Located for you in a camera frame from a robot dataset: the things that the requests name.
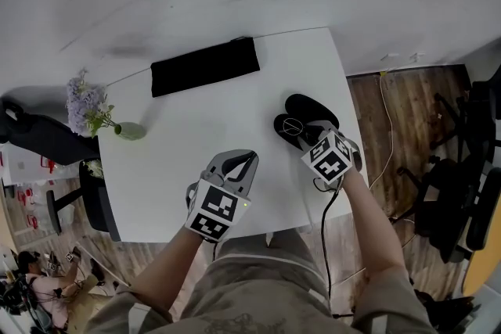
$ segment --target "purple flowers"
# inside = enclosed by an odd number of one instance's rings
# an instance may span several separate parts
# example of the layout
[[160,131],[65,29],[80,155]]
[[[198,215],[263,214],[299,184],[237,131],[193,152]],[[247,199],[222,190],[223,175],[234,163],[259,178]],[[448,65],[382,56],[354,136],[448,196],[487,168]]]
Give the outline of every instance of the purple flowers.
[[68,122],[72,132],[79,135],[89,133],[89,115],[96,115],[106,102],[104,87],[85,82],[87,71],[82,69],[78,77],[67,84]]

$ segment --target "white table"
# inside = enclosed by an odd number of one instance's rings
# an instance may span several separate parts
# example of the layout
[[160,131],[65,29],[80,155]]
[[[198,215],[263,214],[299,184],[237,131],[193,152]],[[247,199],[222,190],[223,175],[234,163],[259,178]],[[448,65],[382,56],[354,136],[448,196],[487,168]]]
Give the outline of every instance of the white table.
[[[362,150],[336,47],[328,29],[270,35],[254,43],[261,67],[257,73],[157,99],[151,96],[150,70],[108,88],[114,120],[148,129],[136,142],[116,137],[111,129],[99,132],[106,187],[122,241],[169,241],[186,220],[186,187],[213,156],[231,149],[254,150],[259,166],[249,193],[251,208],[229,236],[320,221],[330,196],[313,187],[315,176],[301,162],[301,152],[275,133],[273,120],[285,113],[289,95],[309,95],[334,111],[342,132]],[[365,167],[362,174],[366,179]],[[327,217],[350,212],[342,192]]]

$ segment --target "black cable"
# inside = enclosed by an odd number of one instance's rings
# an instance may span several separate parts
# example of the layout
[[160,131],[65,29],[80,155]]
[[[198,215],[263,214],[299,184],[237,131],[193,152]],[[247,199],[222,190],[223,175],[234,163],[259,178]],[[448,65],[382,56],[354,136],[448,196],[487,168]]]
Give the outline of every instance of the black cable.
[[48,303],[48,302],[52,302],[54,300],[58,300],[60,298],[58,298],[57,296],[53,297],[52,299],[50,300],[37,300],[37,303]]
[[313,178],[313,185],[315,186],[315,188],[317,188],[320,192],[328,192],[330,191],[330,189],[320,189],[317,185],[316,185],[316,182],[315,180],[320,180],[321,178]]
[[106,296],[109,296],[108,293],[104,290],[104,288],[102,286],[97,286],[97,288],[101,289],[101,291],[103,291]]
[[329,201],[329,203],[327,204],[326,208],[323,210],[323,214],[322,214],[322,227],[320,228],[320,236],[322,238],[322,249],[323,249],[323,259],[325,260],[326,262],[326,270],[327,270],[327,280],[328,280],[328,284],[329,284],[329,302],[330,302],[330,290],[331,290],[331,286],[332,286],[332,282],[331,282],[331,278],[330,278],[330,269],[329,269],[329,261],[327,260],[327,249],[326,249],[326,237],[325,237],[325,225],[326,225],[326,215],[327,215],[327,211],[329,211],[329,208],[332,206],[332,204],[334,203],[334,200],[336,200],[337,198],[337,195],[339,194],[339,190],[337,190],[332,199]]
[[348,314],[333,314],[333,318],[350,318],[352,316],[355,316],[353,313],[348,313]]
[[32,308],[31,308],[31,305],[30,305],[30,301],[27,301],[26,303],[25,303],[25,302],[23,302],[23,303],[24,303],[24,306],[26,307],[26,309],[27,309],[28,313],[30,314],[31,320],[33,320],[33,323],[35,324],[35,326],[37,326],[37,327],[38,327],[38,328],[39,328],[42,332],[47,333],[47,332],[43,329],[43,327],[42,327],[42,325],[41,325],[41,322],[38,320],[38,318],[36,318],[36,319],[35,319],[35,318],[33,317],[33,314],[31,313]]
[[56,296],[56,295],[55,295],[55,294],[53,294],[53,293],[39,293],[39,294],[41,294],[41,295],[49,295],[49,296]]

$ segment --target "person in pink shirt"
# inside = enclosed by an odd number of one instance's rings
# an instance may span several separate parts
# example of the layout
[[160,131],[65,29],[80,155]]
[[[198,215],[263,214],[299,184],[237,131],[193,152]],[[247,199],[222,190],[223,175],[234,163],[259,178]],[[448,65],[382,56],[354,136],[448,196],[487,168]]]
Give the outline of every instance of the person in pink shirt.
[[76,282],[79,255],[73,253],[70,269],[63,277],[47,277],[41,271],[38,258],[23,251],[17,256],[20,272],[26,275],[40,305],[52,315],[52,323],[58,329],[67,327],[68,315],[81,296],[86,296],[94,286],[104,281],[104,274],[95,260],[91,259],[92,274],[83,282]]

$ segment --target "baseboard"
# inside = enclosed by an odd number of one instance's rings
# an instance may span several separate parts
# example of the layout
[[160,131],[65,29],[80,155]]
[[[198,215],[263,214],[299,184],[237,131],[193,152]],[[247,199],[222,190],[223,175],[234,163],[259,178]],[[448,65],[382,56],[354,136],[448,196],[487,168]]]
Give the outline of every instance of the baseboard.
[[[397,71],[402,71],[402,70],[418,70],[422,68],[436,68],[436,67],[464,67],[466,69],[466,66],[464,64],[458,64],[458,63],[450,63],[450,64],[413,64],[412,66],[402,66],[402,67],[392,67],[389,70],[389,73],[395,73]],[[361,73],[356,73],[356,74],[345,74],[346,77],[348,78],[357,78],[357,77],[364,77],[366,75],[379,75],[381,71],[385,70],[367,70]]]

